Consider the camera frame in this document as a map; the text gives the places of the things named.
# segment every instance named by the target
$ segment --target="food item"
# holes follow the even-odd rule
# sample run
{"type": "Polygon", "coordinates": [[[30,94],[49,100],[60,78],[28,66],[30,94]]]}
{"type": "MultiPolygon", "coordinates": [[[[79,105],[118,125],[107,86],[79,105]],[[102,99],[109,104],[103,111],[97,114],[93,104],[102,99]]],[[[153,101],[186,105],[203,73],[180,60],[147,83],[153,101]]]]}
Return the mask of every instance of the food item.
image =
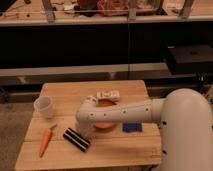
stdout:
{"type": "Polygon", "coordinates": [[[99,0],[97,7],[101,15],[124,15],[128,13],[128,0],[99,0]]]}
{"type": "Polygon", "coordinates": [[[39,157],[42,157],[44,152],[47,149],[47,146],[52,138],[52,130],[57,126],[57,124],[53,124],[50,128],[45,129],[44,133],[43,133],[43,137],[41,140],[41,146],[40,146],[40,150],[39,150],[39,157]]]}

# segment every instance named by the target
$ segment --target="floor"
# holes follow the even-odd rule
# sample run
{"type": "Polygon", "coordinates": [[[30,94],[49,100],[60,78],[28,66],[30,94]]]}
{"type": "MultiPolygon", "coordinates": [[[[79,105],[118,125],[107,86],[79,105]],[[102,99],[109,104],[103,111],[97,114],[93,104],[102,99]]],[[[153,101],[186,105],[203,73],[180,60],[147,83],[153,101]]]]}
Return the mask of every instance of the floor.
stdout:
{"type": "MultiPolygon", "coordinates": [[[[33,112],[33,103],[0,104],[0,171],[13,171],[33,112]]],[[[84,171],[146,171],[144,167],[84,171]]]]}

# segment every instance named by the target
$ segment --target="orange carrot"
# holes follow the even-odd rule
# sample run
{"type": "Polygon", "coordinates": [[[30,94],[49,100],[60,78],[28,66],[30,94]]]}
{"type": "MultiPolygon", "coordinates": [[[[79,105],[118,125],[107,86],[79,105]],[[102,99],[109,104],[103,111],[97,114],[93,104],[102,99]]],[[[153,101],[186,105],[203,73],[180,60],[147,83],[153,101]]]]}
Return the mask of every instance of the orange carrot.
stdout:
{"type": "Polygon", "coordinates": [[[40,150],[39,150],[39,157],[42,157],[51,138],[52,138],[52,129],[56,126],[53,125],[50,128],[46,129],[43,133],[43,137],[42,137],[42,141],[41,141],[41,146],[40,146],[40,150]]]}

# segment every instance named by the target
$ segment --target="plastic cup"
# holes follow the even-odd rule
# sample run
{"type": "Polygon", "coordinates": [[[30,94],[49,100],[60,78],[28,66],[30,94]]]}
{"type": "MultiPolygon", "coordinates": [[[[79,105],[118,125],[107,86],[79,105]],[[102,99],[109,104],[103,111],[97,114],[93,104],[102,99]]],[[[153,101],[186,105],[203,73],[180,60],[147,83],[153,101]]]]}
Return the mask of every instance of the plastic cup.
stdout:
{"type": "Polygon", "coordinates": [[[49,96],[40,96],[33,104],[35,111],[39,112],[44,118],[53,117],[52,98],[49,96]]]}

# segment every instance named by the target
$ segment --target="tiled floor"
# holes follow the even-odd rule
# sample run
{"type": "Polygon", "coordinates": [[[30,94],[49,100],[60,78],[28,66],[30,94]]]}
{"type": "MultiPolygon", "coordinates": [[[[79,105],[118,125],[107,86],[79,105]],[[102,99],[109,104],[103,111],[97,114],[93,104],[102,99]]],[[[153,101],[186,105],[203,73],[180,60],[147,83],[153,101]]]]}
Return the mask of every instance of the tiled floor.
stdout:
{"type": "Polygon", "coordinates": [[[14,170],[32,110],[32,103],[0,104],[0,171],[14,170]]]}

